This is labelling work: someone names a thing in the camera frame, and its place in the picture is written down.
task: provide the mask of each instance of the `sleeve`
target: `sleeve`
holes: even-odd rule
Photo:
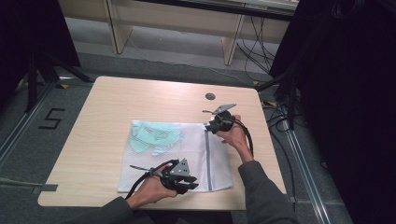
[[[291,204],[257,161],[238,168],[245,186],[247,223],[298,223]]]
[[[59,223],[124,223],[126,220],[132,218],[132,216],[133,211],[129,207],[128,203],[122,197],[118,197],[101,208],[91,210],[88,213],[84,213],[78,217],[73,217]]]

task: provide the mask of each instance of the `hand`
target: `hand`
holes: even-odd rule
[[[239,115],[234,115],[234,117],[235,119],[241,120],[241,116]],[[247,161],[254,161],[250,149],[248,148],[245,132],[242,127],[239,126],[239,124],[234,123],[230,131],[218,131],[216,132],[216,135],[224,139],[223,143],[228,143],[230,146],[236,149],[243,163]]]
[[[140,206],[143,206],[148,203],[156,203],[164,198],[175,198],[177,196],[177,192],[175,190],[167,189],[161,183],[161,180],[158,176],[153,175],[149,176],[143,181],[143,184],[140,186],[139,190],[132,195],[126,202],[132,209],[137,209]]]

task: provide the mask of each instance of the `green fabric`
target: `green fabric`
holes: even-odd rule
[[[144,152],[150,147],[166,150],[180,140],[180,131],[171,123],[134,121],[131,146],[135,152]]]

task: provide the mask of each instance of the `black stand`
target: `black stand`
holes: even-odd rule
[[[57,75],[54,65],[57,64],[61,66],[67,72],[73,74],[75,77],[85,81],[92,82],[89,77],[85,76],[77,69],[69,66],[67,63],[62,60],[56,58],[53,55],[50,55],[46,52],[35,52],[32,53],[29,58],[29,73],[28,73],[28,82],[29,82],[29,94],[28,94],[28,106],[26,108],[26,113],[28,113],[34,106],[37,101],[37,73],[36,71],[40,71],[41,76],[48,83],[56,83],[59,80],[59,76]]]
[[[275,97],[277,101],[285,101],[286,97],[289,97],[287,120],[291,130],[294,130],[293,119],[296,94],[295,78],[305,70],[309,65],[309,62],[312,62],[319,44],[322,42],[324,36],[329,30],[329,25],[332,21],[332,8],[337,2],[338,0],[328,1],[328,5],[325,7],[324,12],[320,17],[318,17],[312,32],[300,47],[296,57],[287,68],[286,72],[255,88],[256,91],[263,91],[276,83],[279,83],[279,88],[276,90]]]
[[[57,75],[54,66],[61,66],[63,69],[73,74],[74,76],[80,78],[85,82],[91,82],[90,78],[79,72],[77,69],[73,68],[63,60],[57,58],[55,55],[51,54],[49,50],[45,50],[46,43],[40,43],[35,32],[35,27],[31,27],[31,24],[26,16],[26,11],[23,10],[20,1],[9,0],[7,1],[9,8],[11,10],[11,15],[14,20],[14,24],[16,29],[18,29],[19,38],[24,45],[25,52],[20,52],[20,54],[28,55],[28,81],[29,81],[29,91],[28,91],[28,106],[26,108],[26,112],[29,112],[37,101],[37,74],[36,71],[40,71],[41,76],[48,83],[56,83],[59,80],[59,76]],[[62,11],[59,7],[59,4],[51,5],[50,8],[53,9],[52,13],[55,13],[55,16],[60,17],[63,20]]]

